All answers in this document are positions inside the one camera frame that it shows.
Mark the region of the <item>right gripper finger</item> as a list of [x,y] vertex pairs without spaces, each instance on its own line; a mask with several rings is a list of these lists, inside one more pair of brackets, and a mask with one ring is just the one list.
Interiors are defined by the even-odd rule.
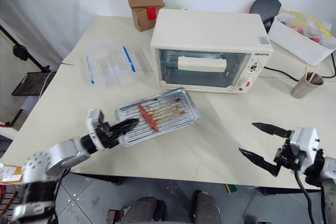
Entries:
[[285,130],[272,124],[254,122],[252,125],[267,134],[276,135],[282,138],[289,138],[292,133],[291,130]]
[[280,171],[280,166],[278,165],[274,165],[271,164],[267,161],[265,161],[265,159],[260,156],[257,155],[251,151],[239,148],[239,151],[248,159],[250,160],[253,164],[257,165],[258,167],[268,171],[269,173],[271,173],[274,177],[278,176],[278,173]]

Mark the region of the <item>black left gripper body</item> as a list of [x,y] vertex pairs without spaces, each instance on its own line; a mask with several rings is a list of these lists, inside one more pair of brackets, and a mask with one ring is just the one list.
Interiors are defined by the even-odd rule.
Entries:
[[114,148],[119,145],[121,123],[110,126],[108,122],[99,124],[95,130],[98,139],[104,148]]

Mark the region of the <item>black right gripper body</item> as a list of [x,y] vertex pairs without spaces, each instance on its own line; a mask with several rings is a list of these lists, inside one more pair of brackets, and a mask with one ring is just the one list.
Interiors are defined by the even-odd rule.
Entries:
[[282,167],[293,171],[300,171],[302,166],[302,151],[293,147],[290,144],[290,138],[294,131],[288,131],[285,136],[285,143],[281,148],[278,148],[274,162],[276,163],[277,171],[280,171]]

